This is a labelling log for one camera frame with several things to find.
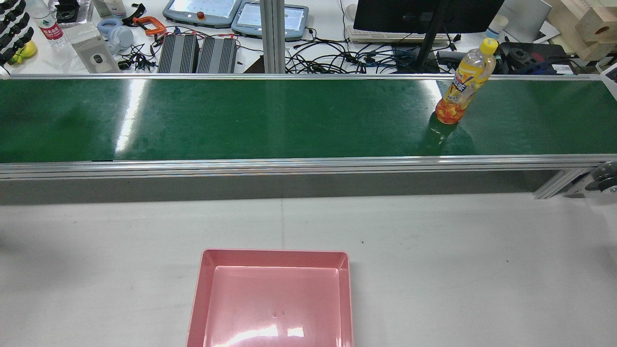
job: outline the blue headphones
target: blue headphones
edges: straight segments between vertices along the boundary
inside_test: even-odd
[[[112,54],[124,51],[133,44],[133,32],[123,26],[118,18],[101,20],[96,28],[107,38],[109,51]]]

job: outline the yellow object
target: yellow object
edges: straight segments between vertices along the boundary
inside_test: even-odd
[[[482,44],[480,44],[480,52],[485,55],[493,55],[493,53],[497,50],[497,47],[499,47],[497,40],[485,38],[484,41],[482,41]]]
[[[22,48],[18,49],[13,58],[10,59],[9,65],[21,64],[25,59],[28,59],[36,54],[36,45],[32,41],[28,41]]]
[[[457,123],[465,114],[477,90],[489,79],[495,69],[493,53],[499,44],[492,38],[482,41],[458,65],[448,92],[435,107],[437,119],[445,124]]]

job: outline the pink tray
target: pink tray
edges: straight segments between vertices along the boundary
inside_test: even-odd
[[[343,252],[206,249],[187,347],[353,347]]]

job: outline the monitor stand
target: monitor stand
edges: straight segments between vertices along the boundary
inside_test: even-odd
[[[433,16],[431,17],[431,23],[429,24],[428,30],[424,36],[424,41],[422,42],[422,46],[420,47],[420,51],[418,52],[418,58],[415,62],[411,64],[411,68],[416,73],[429,73],[427,71],[427,62],[430,61],[429,54],[433,50],[433,43],[435,42],[435,36],[441,29],[445,12],[450,6],[452,0],[439,0],[437,3],[437,10],[433,12]]]
[[[437,58],[433,52],[429,52],[426,57],[426,61],[422,70],[417,70],[417,67],[413,65],[413,62],[418,60],[417,49],[418,46],[405,46],[405,45],[392,45],[395,51],[405,51],[405,54],[395,54],[396,60],[396,72],[394,73],[440,73],[442,72],[437,64]]]

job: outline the white table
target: white table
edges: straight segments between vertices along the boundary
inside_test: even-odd
[[[356,3],[357,0],[344,0],[342,2],[343,7],[345,8],[347,5]],[[304,5],[309,7],[309,15],[307,20],[307,26],[314,28],[317,30],[318,36],[324,39],[330,40],[343,40],[343,29],[344,23],[342,19],[342,11],[337,0],[294,0],[289,1],[289,3]],[[153,16],[159,19],[162,23],[166,25],[174,25],[175,23],[165,20],[165,17],[162,15],[162,11],[167,5],[166,0],[153,0],[144,3],[146,5],[146,14]],[[130,7],[130,2],[125,1],[125,6],[127,13],[132,13],[135,9]],[[93,14],[93,23],[98,23],[101,20],[98,12],[94,10]],[[346,25],[351,24],[349,21],[345,21]],[[212,29],[205,27],[195,27],[191,25],[182,25],[190,28],[195,28],[195,30],[202,31],[208,35],[221,35],[225,33],[232,33],[231,29]],[[149,52],[148,47],[150,44],[154,42],[153,37],[146,36],[144,34],[144,30],[141,28],[132,28],[133,36],[135,38],[135,45],[137,44],[145,44],[144,52]],[[305,39],[310,39],[312,36],[308,30],[304,33]],[[483,34],[467,34],[463,35],[463,40],[457,42],[457,48],[459,51],[468,51],[472,48],[477,48],[480,42],[483,39]],[[242,37],[239,39],[241,44],[245,47],[252,49],[262,49],[262,40],[255,38],[245,38]],[[35,34],[33,37],[33,41],[36,43],[38,48],[38,53],[27,60],[26,63],[20,65],[9,66],[6,65],[7,69],[10,73],[27,73],[27,74],[55,74],[55,73],[88,73],[85,66],[77,57],[77,54],[71,47],[71,45],[67,44],[62,48],[52,48],[48,43],[43,34],[36,28],[35,26]],[[290,54],[293,54],[296,49],[294,46],[301,42],[288,42],[285,44]],[[350,51],[358,51],[363,48],[365,44],[349,44]],[[374,44],[367,50],[375,49],[379,47],[380,44]],[[302,55],[306,59],[313,59],[318,56],[323,56],[326,54],[337,54],[338,52],[333,48],[320,44],[318,46],[314,46],[306,49],[302,52]],[[240,48],[237,53],[237,61],[241,64],[236,64],[235,72],[242,73],[249,66],[253,64],[262,53],[250,51],[248,49]],[[355,66],[346,63],[344,67],[347,70],[355,70]],[[386,73],[393,72],[394,69],[387,69]],[[128,73],[135,72],[133,69],[127,70]],[[375,73],[376,69],[368,69],[368,73]]]
[[[615,207],[526,193],[0,206],[0,345],[183,346],[201,251],[262,248],[349,253],[356,347],[613,346]]]

